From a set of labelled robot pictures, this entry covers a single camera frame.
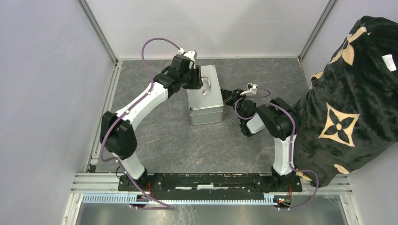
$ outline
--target tan flower pattern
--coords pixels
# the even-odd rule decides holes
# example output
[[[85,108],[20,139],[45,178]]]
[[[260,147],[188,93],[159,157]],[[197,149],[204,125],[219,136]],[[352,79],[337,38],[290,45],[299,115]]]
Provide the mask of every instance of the tan flower pattern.
[[[352,133],[360,115],[340,112],[330,106],[329,103],[326,103],[326,106],[328,108],[328,116],[325,128],[318,138],[329,138],[338,143],[355,147],[352,141]]]
[[[350,172],[339,164],[334,164],[335,168],[342,174],[349,174]]]
[[[323,75],[323,71],[318,72],[318,73],[316,73],[316,74],[311,76],[311,78],[310,78],[310,80],[311,80],[310,89],[312,89],[312,87],[313,87],[312,86],[312,82],[315,81],[315,80],[318,80],[322,75]]]
[[[361,27],[355,32],[355,34],[349,34],[344,41],[343,47],[338,51],[337,55],[332,58],[330,63],[336,62],[340,57],[344,59],[344,61],[351,65],[354,62],[355,51],[351,42],[356,40],[359,36],[366,32],[366,27]]]

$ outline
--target black fabric cover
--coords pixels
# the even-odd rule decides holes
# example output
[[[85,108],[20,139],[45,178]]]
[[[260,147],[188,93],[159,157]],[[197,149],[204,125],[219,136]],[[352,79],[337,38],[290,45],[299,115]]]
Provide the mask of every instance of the black fabric cover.
[[[360,169],[398,141],[398,71],[387,68],[388,54],[398,67],[398,24],[362,17],[295,104],[294,164],[316,171],[320,187],[339,173],[335,165]]]

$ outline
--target robotic arm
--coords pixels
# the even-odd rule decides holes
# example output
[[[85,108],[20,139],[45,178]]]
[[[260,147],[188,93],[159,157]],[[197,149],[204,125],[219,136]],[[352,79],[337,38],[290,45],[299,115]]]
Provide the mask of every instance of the robotic arm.
[[[169,67],[162,70],[153,80],[153,88],[150,84],[144,92],[116,113],[106,112],[102,116],[100,142],[102,143],[105,134],[111,125],[118,119],[130,106],[137,103],[145,94],[147,96],[139,101],[135,107],[116,124],[105,142],[106,149],[117,157],[125,170],[133,179],[139,179],[144,173],[145,168],[140,163],[135,152],[137,139],[134,130],[138,124],[147,116],[157,105],[166,101],[181,88],[200,89],[203,86],[200,67],[196,65],[196,52],[189,51],[182,55],[176,55]]]
[[[182,55],[176,55],[169,67],[162,70],[144,92],[116,113],[106,112],[102,116],[100,142],[113,123],[120,118],[119,122],[110,131],[105,142],[106,149],[118,158],[124,169],[137,183],[145,183],[147,174],[146,169],[140,163],[135,152],[137,139],[134,130],[138,124],[147,116],[157,105],[166,101],[181,88],[200,89],[203,86],[200,66],[196,65],[196,52],[189,51]],[[257,86],[248,84],[247,91],[237,89],[234,91],[221,90],[225,105],[235,106],[240,119],[240,128],[244,135],[250,137],[267,128],[275,141],[275,161],[272,167],[272,182],[269,184],[276,189],[283,189],[286,184],[294,180],[295,174],[289,166],[290,156],[289,139],[292,133],[292,123],[287,115],[273,106],[256,104],[246,99],[246,96],[256,94]],[[285,103],[282,99],[276,98],[272,104],[286,110],[293,117],[295,124],[300,124],[299,115]]]
[[[271,168],[273,182],[276,187],[285,186],[286,183],[294,179],[295,173],[290,167],[293,164],[293,148],[290,151],[290,137],[292,135],[292,123],[289,117],[278,110],[276,105],[289,113],[295,121],[296,126],[300,125],[300,115],[295,112],[281,98],[271,100],[271,105],[260,105],[246,99],[246,95],[251,96],[256,93],[257,85],[249,83],[247,91],[237,89],[233,91],[221,90],[224,104],[236,108],[236,113],[239,115],[241,132],[245,136],[252,136],[267,128],[270,134],[274,137],[275,143],[275,159]],[[293,134],[292,146],[296,134]]]

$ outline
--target white label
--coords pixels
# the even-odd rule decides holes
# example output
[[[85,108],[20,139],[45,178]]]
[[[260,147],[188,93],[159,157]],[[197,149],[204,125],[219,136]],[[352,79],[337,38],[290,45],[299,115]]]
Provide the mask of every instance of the white label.
[[[391,72],[397,70],[397,67],[395,67],[394,60],[392,59],[392,55],[391,54],[390,55],[384,55],[384,56],[382,56],[382,58],[383,58],[385,64],[387,65],[387,68]]]

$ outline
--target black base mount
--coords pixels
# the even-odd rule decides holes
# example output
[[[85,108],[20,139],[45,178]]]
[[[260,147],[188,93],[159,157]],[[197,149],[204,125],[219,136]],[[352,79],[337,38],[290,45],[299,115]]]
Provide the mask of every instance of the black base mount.
[[[275,186],[275,176],[261,173],[149,173],[139,185],[148,191],[147,184],[151,183],[160,200],[261,200],[264,193],[288,193],[289,186],[293,192],[303,191],[300,178],[291,178],[288,183]],[[118,191],[137,189],[123,175]]]

